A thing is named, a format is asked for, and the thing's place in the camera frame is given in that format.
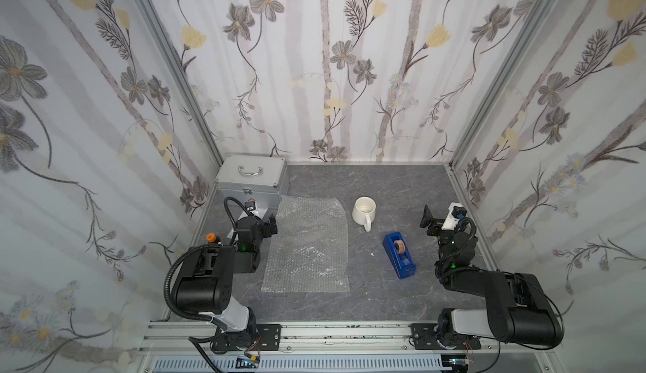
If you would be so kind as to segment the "clear bubble wrap sheet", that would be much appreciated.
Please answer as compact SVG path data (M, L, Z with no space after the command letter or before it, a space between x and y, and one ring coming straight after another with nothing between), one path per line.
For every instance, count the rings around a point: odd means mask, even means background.
M349 292L348 221L336 198L285 196L271 238L262 291Z

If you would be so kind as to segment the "cream ceramic mug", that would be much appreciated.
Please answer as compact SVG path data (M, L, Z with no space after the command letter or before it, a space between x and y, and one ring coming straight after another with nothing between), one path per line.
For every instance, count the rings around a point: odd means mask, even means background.
M375 220L376 202L367 196L358 198L353 207L353 221L362 226L366 232L372 230L372 224Z

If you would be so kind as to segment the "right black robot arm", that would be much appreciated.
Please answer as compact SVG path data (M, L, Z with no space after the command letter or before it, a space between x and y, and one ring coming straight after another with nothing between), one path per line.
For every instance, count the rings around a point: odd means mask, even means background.
M435 277L449 292L484 299L483 309L446 308L437 319L435 337L448 349L469 339L494 339L533 350L549 350L565 336L565 323L536 276L485 270L472 264L477 226L459 203L445 218L424 206L420 227L437 239Z

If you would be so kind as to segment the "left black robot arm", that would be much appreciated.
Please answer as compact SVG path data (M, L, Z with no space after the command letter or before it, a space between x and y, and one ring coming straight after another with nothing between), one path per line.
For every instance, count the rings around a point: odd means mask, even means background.
M237 221L232 243L210 233L204 245L181 255L167 273L163 296L168 308L183 319L214 324L216 334L208 341L215 353L251 349L259 341L254 312L233 297L233 278L256 272L262 242L277 232L274 215L268 220L246 216Z

